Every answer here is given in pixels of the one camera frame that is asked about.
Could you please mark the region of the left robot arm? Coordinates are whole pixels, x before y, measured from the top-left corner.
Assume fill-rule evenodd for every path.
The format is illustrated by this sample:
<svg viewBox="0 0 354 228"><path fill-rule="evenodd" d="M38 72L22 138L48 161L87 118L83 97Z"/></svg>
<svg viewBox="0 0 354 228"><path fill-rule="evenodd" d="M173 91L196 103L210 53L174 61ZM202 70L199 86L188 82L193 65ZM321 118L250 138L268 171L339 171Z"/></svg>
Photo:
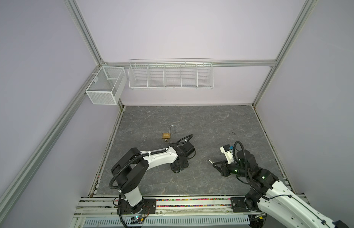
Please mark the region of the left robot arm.
<svg viewBox="0 0 354 228"><path fill-rule="evenodd" d="M175 143L170 143L162 149L152 151L140 151L131 148L111 168L112 179L109 188L116 190L120 196L118 208L120 212L136 214L142 212L151 203L145 202L139 184L145 173L155 167L169 164L173 173L179 173L189 166L191 154L196 149L190 142L193 134L187 135Z"/></svg>

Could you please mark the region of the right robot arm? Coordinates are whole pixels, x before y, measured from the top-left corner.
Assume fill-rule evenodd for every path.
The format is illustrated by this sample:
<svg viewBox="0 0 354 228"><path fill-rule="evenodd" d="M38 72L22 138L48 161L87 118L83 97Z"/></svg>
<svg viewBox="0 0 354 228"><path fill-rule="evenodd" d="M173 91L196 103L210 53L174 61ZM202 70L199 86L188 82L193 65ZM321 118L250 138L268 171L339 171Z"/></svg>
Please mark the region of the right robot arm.
<svg viewBox="0 0 354 228"><path fill-rule="evenodd" d="M255 157L240 141L220 147L224 161L212 163L222 176L235 175L250 187L244 197L232 197L233 212L260 211L261 215L250 218L252 228L264 225L264 216L269 215L288 228L346 228L341 221L323 215L298 195L294 194L271 171L261 168Z"/></svg>

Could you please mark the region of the brass padlock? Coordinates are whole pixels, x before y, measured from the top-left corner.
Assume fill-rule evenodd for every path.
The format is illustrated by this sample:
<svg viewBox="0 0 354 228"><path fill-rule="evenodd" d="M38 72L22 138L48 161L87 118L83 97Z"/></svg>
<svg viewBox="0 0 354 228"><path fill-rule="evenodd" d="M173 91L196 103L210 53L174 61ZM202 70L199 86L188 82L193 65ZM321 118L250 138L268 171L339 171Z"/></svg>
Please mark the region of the brass padlock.
<svg viewBox="0 0 354 228"><path fill-rule="evenodd" d="M173 124L170 125L170 126L169 126L169 129L168 129L168 132L162 134L162 139L163 139L164 141L167 142L168 140L171 139L171 131L172 131L172 129L174 130L174 133L176 133L176 126L173 125Z"/></svg>

